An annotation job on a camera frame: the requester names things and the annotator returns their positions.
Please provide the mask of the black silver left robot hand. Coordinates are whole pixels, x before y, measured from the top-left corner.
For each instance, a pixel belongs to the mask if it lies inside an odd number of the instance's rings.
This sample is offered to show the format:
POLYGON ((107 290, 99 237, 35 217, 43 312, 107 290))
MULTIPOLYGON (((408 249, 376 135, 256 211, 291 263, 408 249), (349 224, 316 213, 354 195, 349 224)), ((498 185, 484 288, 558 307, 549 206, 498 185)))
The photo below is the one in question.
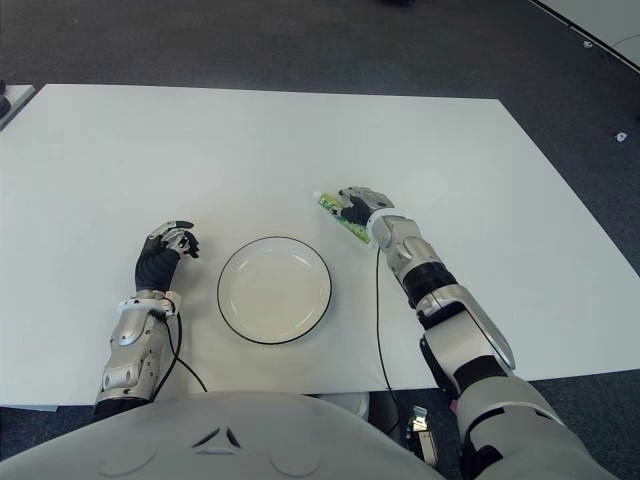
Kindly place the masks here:
POLYGON ((199 241, 192 232, 193 227, 192 222, 172 220, 146 237, 134 270, 137 292, 168 291, 181 259, 199 257, 199 241))

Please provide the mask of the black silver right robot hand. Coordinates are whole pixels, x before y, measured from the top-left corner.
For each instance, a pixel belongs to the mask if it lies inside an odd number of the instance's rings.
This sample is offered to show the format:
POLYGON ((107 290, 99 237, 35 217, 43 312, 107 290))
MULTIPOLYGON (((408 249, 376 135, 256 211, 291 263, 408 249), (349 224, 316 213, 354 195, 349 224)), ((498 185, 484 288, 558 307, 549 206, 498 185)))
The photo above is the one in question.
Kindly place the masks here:
POLYGON ((346 187, 341 189, 338 195, 343 205, 340 217, 359 226, 366 226, 376 211, 394 208, 394 204, 386 195, 367 187, 346 187))

